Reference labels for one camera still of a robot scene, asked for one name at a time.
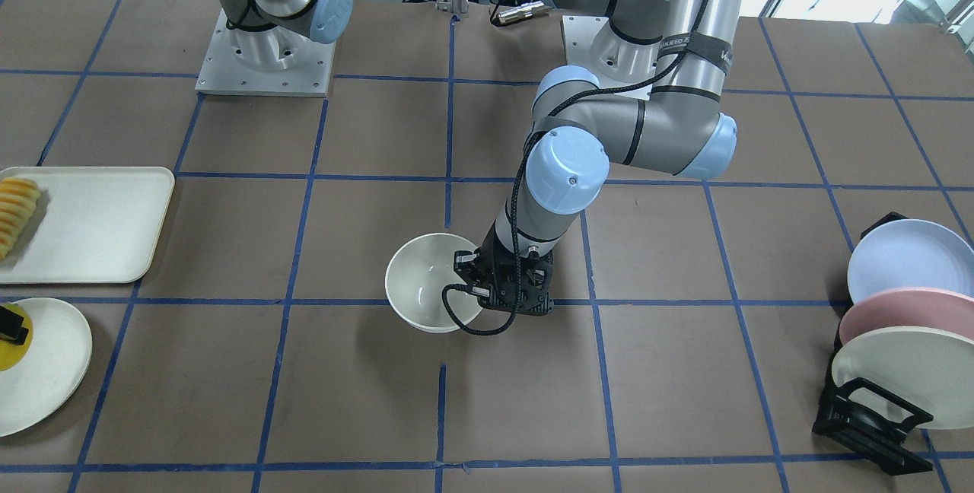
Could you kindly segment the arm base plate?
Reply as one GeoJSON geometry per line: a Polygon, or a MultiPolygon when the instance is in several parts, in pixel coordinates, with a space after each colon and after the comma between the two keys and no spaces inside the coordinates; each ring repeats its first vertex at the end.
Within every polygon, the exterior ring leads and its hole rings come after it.
{"type": "Polygon", "coordinates": [[[327,97],[334,43],[283,28],[231,30],[220,12],[199,68],[196,91],[219,97],[327,97]]]}
{"type": "Polygon", "coordinates": [[[558,67],[543,79],[543,87],[564,81],[588,81],[602,88],[628,87],[654,76],[658,50],[663,46],[676,52],[678,41],[685,42],[691,29],[675,32],[665,28],[667,15],[616,14],[611,17],[562,18],[567,65],[558,67]]]}

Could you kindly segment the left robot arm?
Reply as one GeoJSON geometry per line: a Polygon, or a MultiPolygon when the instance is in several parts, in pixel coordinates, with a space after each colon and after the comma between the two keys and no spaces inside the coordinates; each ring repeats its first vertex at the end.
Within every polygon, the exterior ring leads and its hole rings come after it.
{"type": "Polygon", "coordinates": [[[452,303],[511,315],[553,307],[553,250],[597,198],[611,164],[675,177],[719,177],[733,160],[737,124],[721,112],[742,0],[545,0],[604,15],[620,43],[648,46],[648,66],[618,59],[630,84],[609,87],[582,66],[540,81],[514,187],[481,246],[454,254],[452,303]]]}

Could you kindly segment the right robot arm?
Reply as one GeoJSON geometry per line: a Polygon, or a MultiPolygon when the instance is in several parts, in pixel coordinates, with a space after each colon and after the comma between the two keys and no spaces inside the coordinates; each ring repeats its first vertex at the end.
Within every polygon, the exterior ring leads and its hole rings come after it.
{"type": "Polygon", "coordinates": [[[4,285],[128,285],[152,272],[173,172],[220,54],[259,84],[323,95],[354,0],[4,0],[2,177],[44,197],[2,260],[4,285]]]}

